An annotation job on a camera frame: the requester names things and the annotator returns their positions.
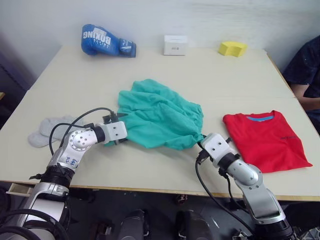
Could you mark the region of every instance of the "table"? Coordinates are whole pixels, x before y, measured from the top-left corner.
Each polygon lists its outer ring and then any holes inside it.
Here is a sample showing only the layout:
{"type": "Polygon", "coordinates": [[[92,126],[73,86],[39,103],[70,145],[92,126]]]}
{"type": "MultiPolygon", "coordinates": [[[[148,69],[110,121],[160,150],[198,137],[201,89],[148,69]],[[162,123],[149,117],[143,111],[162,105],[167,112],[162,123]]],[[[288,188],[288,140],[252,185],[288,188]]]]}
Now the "table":
{"type": "MultiPolygon", "coordinates": [[[[137,58],[120,58],[90,57],[79,48],[62,47],[0,131],[0,180],[38,182],[28,178],[43,173],[51,155],[48,147],[31,147],[27,136],[44,118],[76,117],[96,107],[116,110],[119,91],[146,78],[200,104],[204,134],[217,132],[227,137],[222,123],[225,114],[282,112],[314,167],[265,174],[265,184],[279,200],[320,200],[319,135],[266,52],[250,49],[235,58],[209,48],[191,48],[187,56],[163,56],[144,48],[137,58]]],[[[101,122],[103,114],[95,112],[85,121],[101,122]]],[[[95,145],[85,154],[71,186],[206,195],[195,174],[199,151],[197,146],[183,151],[145,149],[133,142],[95,145]]],[[[225,179],[209,164],[200,168],[204,181],[216,196],[227,196],[225,179]]],[[[240,196],[233,181],[231,190],[240,196]]]]}

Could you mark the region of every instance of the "boxing glove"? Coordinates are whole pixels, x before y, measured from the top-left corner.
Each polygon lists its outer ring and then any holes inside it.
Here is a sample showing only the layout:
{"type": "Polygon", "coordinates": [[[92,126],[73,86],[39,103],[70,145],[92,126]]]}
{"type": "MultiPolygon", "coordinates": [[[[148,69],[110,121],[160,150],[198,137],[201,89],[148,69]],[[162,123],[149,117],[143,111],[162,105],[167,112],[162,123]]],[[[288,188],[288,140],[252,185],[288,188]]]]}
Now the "boxing glove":
{"type": "Polygon", "coordinates": [[[136,44],[117,38],[103,27],[86,24],[82,27],[81,48],[88,55],[98,53],[127,58],[136,57],[136,44]]]}

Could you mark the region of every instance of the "table edge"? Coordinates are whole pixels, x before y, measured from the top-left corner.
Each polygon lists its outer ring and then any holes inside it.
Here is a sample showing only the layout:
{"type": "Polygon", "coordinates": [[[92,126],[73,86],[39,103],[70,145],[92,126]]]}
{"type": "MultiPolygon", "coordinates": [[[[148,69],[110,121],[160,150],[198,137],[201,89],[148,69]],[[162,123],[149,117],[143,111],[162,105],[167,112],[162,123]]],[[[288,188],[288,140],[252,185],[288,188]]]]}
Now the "table edge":
{"type": "Polygon", "coordinates": [[[271,58],[271,56],[267,53],[266,54],[270,60],[270,62],[272,63],[273,67],[275,68],[275,70],[278,72],[278,74],[280,75],[280,77],[282,78],[282,80],[284,81],[285,85],[288,87],[288,89],[293,93],[293,98],[296,98],[294,92],[292,91],[291,87],[289,86],[289,84],[287,83],[287,81],[285,80],[284,76],[282,75],[282,73],[280,72],[279,68],[277,67],[277,65],[275,64],[275,62],[273,61],[273,59],[271,58]]]}
{"type": "MultiPolygon", "coordinates": [[[[25,181],[1,180],[1,182],[25,184],[25,185],[36,185],[36,183],[25,182],[25,181]]],[[[170,189],[133,188],[133,187],[117,187],[117,186],[87,186],[87,185],[71,185],[70,188],[118,190],[118,191],[129,191],[129,192],[149,192],[149,193],[162,193],[162,194],[186,194],[186,195],[204,196],[204,197],[208,196],[208,194],[205,191],[183,191],[183,190],[170,190],[170,189]]],[[[222,193],[222,192],[212,192],[212,195],[218,198],[230,198],[228,193],[222,193]]],[[[235,193],[233,194],[233,197],[242,199],[242,194],[235,193]]],[[[320,202],[320,196],[276,195],[275,197],[279,201],[320,202]]]]}

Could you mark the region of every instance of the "red t-shirt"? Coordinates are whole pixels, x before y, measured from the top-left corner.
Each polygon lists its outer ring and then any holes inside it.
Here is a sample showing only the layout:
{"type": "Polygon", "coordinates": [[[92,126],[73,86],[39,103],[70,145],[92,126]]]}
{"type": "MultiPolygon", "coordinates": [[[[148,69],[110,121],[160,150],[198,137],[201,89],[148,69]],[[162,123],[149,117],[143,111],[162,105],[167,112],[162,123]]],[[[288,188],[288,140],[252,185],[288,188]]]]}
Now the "red t-shirt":
{"type": "Polygon", "coordinates": [[[263,173],[312,167],[301,140],[280,112],[227,114],[223,122],[243,160],[263,173]]]}

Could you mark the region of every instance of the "black cable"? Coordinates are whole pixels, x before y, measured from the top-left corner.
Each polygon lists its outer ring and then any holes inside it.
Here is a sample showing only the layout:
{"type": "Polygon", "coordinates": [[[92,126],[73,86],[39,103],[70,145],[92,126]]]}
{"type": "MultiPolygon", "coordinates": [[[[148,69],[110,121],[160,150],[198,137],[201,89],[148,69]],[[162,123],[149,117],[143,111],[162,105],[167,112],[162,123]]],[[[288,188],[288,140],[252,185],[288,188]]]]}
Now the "black cable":
{"type": "Polygon", "coordinates": [[[10,210],[11,208],[11,197],[9,194],[6,194],[7,189],[0,186],[0,194],[1,194],[1,198],[3,198],[3,203],[0,202],[0,215],[2,212],[7,212],[10,210]]]}
{"type": "Polygon", "coordinates": [[[85,128],[84,126],[74,125],[74,124],[72,124],[72,123],[64,123],[64,122],[58,123],[57,125],[55,125],[55,126],[52,128],[51,133],[50,133],[50,136],[49,136],[49,148],[50,148],[51,155],[54,154],[54,149],[52,148],[52,137],[53,137],[53,135],[54,135],[54,132],[55,132],[56,128],[59,127],[59,126],[62,126],[62,125],[69,126],[70,128],[71,128],[71,127],[76,127],[76,128],[81,128],[81,129],[85,128]]]}
{"type": "Polygon", "coordinates": [[[67,207],[68,207],[68,222],[66,224],[65,231],[68,231],[69,226],[70,226],[70,222],[71,222],[71,208],[70,208],[70,204],[69,204],[68,200],[66,201],[66,204],[67,204],[67,207]]]}
{"type": "Polygon", "coordinates": [[[201,183],[201,185],[203,186],[204,190],[206,191],[206,193],[209,195],[209,197],[220,207],[222,208],[224,211],[226,211],[228,214],[230,214],[232,217],[234,217],[235,219],[237,219],[240,223],[242,223],[243,226],[245,226],[252,235],[254,235],[254,231],[252,230],[252,228],[246,224],[240,217],[238,217],[237,215],[233,214],[229,209],[227,209],[225,206],[223,206],[209,191],[209,189],[207,188],[207,186],[205,185],[204,181],[202,180],[200,174],[199,174],[199,169],[198,169],[198,164],[199,161],[195,161],[195,172],[196,175],[201,183]]]}
{"type": "Polygon", "coordinates": [[[234,196],[232,196],[232,193],[231,193],[231,183],[230,183],[230,179],[229,177],[227,176],[226,178],[226,181],[228,182],[228,191],[229,191],[229,195],[230,195],[230,198],[232,200],[232,202],[237,205],[237,207],[243,211],[245,211],[247,214],[249,214],[249,211],[247,209],[245,209],[243,206],[241,206],[239,203],[237,203],[237,201],[234,199],[234,196]]]}
{"type": "Polygon", "coordinates": [[[27,240],[41,240],[34,232],[21,226],[5,226],[0,228],[0,235],[5,233],[17,234],[27,240]]]}
{"type": "MultiPolygon", "coordinates": [[[[22,201],[19,203],[19,206],[16,207],[16,209],[20,209],[20,208],[22,207],[22,205],[25,204],[25,201],[26,201],[25,198],[22,199],[22,201]]],[[[10,221],[11,221],[14,217],[15,217],[15,216],[11,216],[6,222],[7,222],[7,223],[10,223],[10,221]]]]}
{"type": "MultiPolygon", "coordinates": [[[[107,107],[97,107],[97,108],[94,108],[94,109],[92,109],[92,110],[90,110],[90,111],[85,112],[85,113],[82,114],[81,116],[78,116],[71,124],[75,124],[75,123],[78,122],[80,119],[82,119],[84,116],[86,116],[86,115],[88,115],[88,114],[90,114],[90,113],[93,113],[93,112],[95,112],[95,111],[98,111],[98,110],[106,110],[106,111],[109,111],[109,112],[110,112],[111,114],[113,114],[113,115],[115,114],[114,111],[112,111],[111,109],[109,109],[109,108],[107,108],[107,107]]],[[[62,138],[62,140],[61,140],[61,143],[60,143],[60,145],[59,145],[59,148],[61,148],[62,145],[64,144],[65,136],[68,134],[68,132],[70,131],[70,129],[71,129],[71,126],[69,126],[68,129],[65,131],[65,133],[64,133],[64,135],[63,135],[63,138],[62,138]]]]}
{"type": "Polygon", "coordinates": [[[34,210],[34,209],[16,209],[16,210],[6,212],[3,216],[0,216],[0,223],[4,222],[6,220],[6,218],[9,216],[22,215],[22,214],[36,216],[38,218],[41,218],[41,219],[47,221],[48,223],[51,223],[56,228],[58,235],[60,237],[59,238],[60,240],[69,240],[69,237],[68,237],[64,227],[61,225],[61,223],[59,223],[57,220],[55,220],[52,216],[50,216],[42,211],[38,211],[38,210],[34,210]]]}

